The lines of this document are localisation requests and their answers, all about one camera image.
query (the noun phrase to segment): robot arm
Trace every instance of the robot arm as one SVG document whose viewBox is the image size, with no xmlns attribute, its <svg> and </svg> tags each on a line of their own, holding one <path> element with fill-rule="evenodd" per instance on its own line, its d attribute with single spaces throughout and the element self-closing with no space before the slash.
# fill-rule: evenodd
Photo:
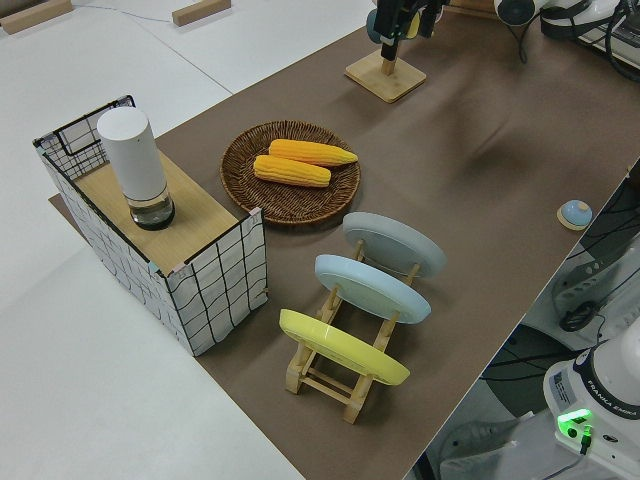
<svg viewBox="0 0 640 480">
<path fill-rule="evenodd" d="M 544 396 L 557 419 L 556 438 L 629 480 L 640 479 L 640 319 L 575 361 L 553 365 Z"/>
<path fill-rule="evenodd" d="M 378 0 L 378 8 L 367 18 L 369 38 L 382 44 L 386 60 L 394 61 L 401 40 L 431 37 L 446 3 L 448 0 Z"/>
</svg>

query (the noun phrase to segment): wicker basket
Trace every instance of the wicker basket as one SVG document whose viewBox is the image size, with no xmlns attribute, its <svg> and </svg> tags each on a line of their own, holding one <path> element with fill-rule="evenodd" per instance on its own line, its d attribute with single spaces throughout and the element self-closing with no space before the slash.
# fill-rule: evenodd
<svg viewBox="0 0 640 480">
<path fill-rule="evenodd" d="M 325 143 L 352 151 L 331 131 L 306 122 L 282 120 L 250 128 L 227 148 L 220 166 L 222 184 L 234 202 L 246 211 L 260 207 L 267 222 L 280 225 L 323 222 L 351 203 L 360 184 L 358 162 L 331 168 L 327 188 L 283 185 L 256 178 L 253 161 L 256 155 L 268 153 L 269 144 L 276 138 Z"/>
</svg>

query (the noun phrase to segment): yellow corn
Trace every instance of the yellow corn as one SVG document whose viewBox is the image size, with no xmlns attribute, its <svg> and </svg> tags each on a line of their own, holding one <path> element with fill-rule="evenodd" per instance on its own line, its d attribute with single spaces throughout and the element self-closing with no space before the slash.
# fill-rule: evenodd
<svg viewBox="0 0 640 480">
<path fill-rule="evenodd" d="M 286 138 L 273 140 L 269 146 L 269 155 L 323 167 L 336 167 L 358 160 L 358 156 L 355 153 L 334 145 Z"/>
<path fill-rule="evenodd" d="M 253 173 L 262 180 L 303 187 L 326 187 L 331 180 L 331 172 L 326 168 L 273 155 L 258 155 Z"/>
</svg>

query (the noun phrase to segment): brown table mat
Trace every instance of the brown table mat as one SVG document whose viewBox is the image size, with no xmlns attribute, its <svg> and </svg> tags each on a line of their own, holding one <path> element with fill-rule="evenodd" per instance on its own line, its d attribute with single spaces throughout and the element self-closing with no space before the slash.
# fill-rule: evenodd
<svg viewBox="0 0 640 480">
<path fill-rule="evenodd" d="M 433 39 L 401 46 L 427 82 L 392 105 L 343 75 L 375 49 L 360 30 L 158 139 L 239 214 L 218 174 L 227 145 L 271 120 L 326 127 L 361 159 L 352 210 L 407 223 L 448 255 L 438 277 L 414 283 L 432 315 L 398 325 L 389 344 L 411 376 L 374 385 L 352 426 L 329 397 L 285 391 L 295 344 L 278 328 L 281 308 L 313 315 L 321 306 L 315 257 L 350 254 L 340 219 L 267 229 L 269 302 L 197 360 L 305 477 L 402 478 L 579 239 L 557 221 L 558 207 L 577 198 L 598 211 L 635 162 L 638 85 L 535 30 L 522 65 L 504 25 L 446 15 Z M 336 325 L 370 339 L 371 320 L 345 305 Z"/>
</svg>

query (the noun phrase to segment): storage box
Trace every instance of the storage box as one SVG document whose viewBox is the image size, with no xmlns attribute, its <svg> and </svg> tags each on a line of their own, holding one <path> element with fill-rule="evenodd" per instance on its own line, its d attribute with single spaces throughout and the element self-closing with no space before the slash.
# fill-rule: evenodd
<svg viewBox="0 0 640 480">
<path fill-rule="evenodd" d="M 133 98 L 117 99 L 33 143 L 105 267 L 189 352 L 200 355 L 267 301 L 262 211 L 236 220 L 163 156 L 176 219 L 159 232 L 142 231 L 133 221 L 123 220 L 118 209 L 128 209 L 119 189 L 111 188 L 113 197 L 105 199 L 91 187 L 115 182 L 104 180 L 112 174 L 96 124 L 106 110 L 121 106 L 135 106 Z M 175 182 L 187 184 L 180 188 Z"/>
</svg>

